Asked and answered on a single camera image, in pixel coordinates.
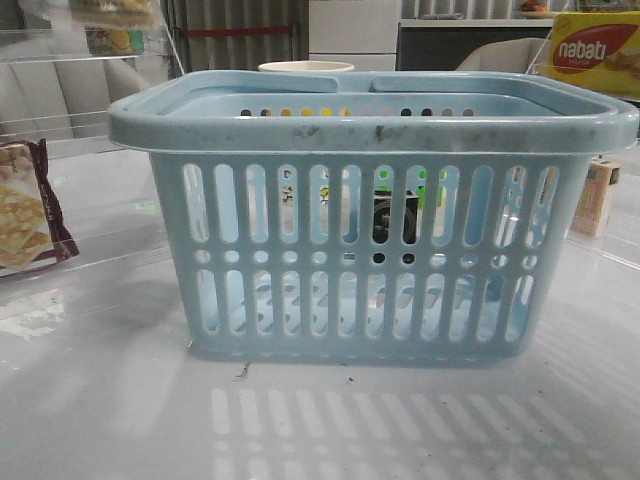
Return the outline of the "maroon almond cracker packet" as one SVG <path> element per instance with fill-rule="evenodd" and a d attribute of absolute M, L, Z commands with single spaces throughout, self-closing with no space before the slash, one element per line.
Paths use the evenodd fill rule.
<path fill-rule="evenodd" d="M 48 179 L 47 143 L 1 145 L 1 276 L 25 275 L 79 255 Z"/>

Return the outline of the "green yellow cartoon snack bag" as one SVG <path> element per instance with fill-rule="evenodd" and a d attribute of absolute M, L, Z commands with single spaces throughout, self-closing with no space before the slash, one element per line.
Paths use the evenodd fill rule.
<path fill-rule="evenodd" d="M 84 29 L 89 52 L 94 55 L 133 55 L 144 52 L 144 36 L 139 30 Z"/>

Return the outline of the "white drawer cabinet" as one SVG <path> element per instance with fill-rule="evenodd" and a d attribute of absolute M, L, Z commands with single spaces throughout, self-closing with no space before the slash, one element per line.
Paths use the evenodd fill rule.
<path fill-rule="evenodd" d="M 308 52 L 314 61 L 349 63 L 357 71 L 393 71 L 400 1 L 311 1 Z"/>

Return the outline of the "green white bottle behind basket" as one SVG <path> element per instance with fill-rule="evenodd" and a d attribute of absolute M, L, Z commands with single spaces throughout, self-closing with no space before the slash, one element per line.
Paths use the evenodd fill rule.
<path fill-rule="evenodd" d="M 418 198 L 418 208 L 424 207 L 426 194 L 427 194 L 427 179 L 429 172 L 418 166 L 412 167 L 408 171 L 406 190 L 408 196 L 414 196 Z M 384 192 L 390 193 L 392 191 L 394 171 L 390 168 L 381 167 L 375 173 L 375 190 L 376 194 L 382 196 Z M 444 207 L 447 198 L 447 171 L 441 169 L 439 171 L 439 187 L 436 201 L 436 207 Z"/>

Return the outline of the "white paper cup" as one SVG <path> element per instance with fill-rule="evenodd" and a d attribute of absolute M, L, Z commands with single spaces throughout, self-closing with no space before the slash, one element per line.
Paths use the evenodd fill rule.
<path fill-rule="evenodd" d="M 267 62 L 258 66 L 260 72 L 268 73 L 344 73 L 352 72 L 355 67 L 350 63 L 318 60 L 298 60 Z"/>

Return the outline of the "yellow nabati wafer box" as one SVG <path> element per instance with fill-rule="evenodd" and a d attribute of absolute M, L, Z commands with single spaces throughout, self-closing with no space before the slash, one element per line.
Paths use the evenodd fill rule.
<path fill-rule="evenodd" d="M 639 98 L 639 13 L 562 13 L 539 73 L 585 89 Z"/>

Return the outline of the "beige small carton box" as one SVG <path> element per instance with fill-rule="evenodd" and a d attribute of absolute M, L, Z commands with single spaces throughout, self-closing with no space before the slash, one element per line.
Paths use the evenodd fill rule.
<path fill-rule="evenodd" d="M 570 226 L 573 232 L 590 238 L 602 235 L 608 224 L 613 193 L 619 183 L 619 176 L 619 162 L 591 162 Z"/>

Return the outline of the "clear acrylic left shelf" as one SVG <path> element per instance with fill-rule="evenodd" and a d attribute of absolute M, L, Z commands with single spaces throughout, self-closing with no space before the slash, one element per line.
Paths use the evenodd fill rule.
<path fill-rule="evenodd" d="M 94 55 L 84 29 L 139 30 L 144 52 Z M 1 145 L 47 143 L 73 156 L 104 148 L 112 103 L 183 72 L 167 27 L 4 29 L 1 32 Z"/>

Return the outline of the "light blue plastic basket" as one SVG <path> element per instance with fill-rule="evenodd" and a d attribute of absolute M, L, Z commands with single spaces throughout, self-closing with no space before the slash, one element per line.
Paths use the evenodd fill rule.
<path fill-rule="evenodd" d="M 455 71 L 202 71 L 108 115 L 149 156 L 198 350 L 408 365 L 527 347 L 591 161 L 639 124 L 566 83 Z M 375 173 L 402 215 L 414 166 L 417 242 L 399 221 L 375 244 Z"/>

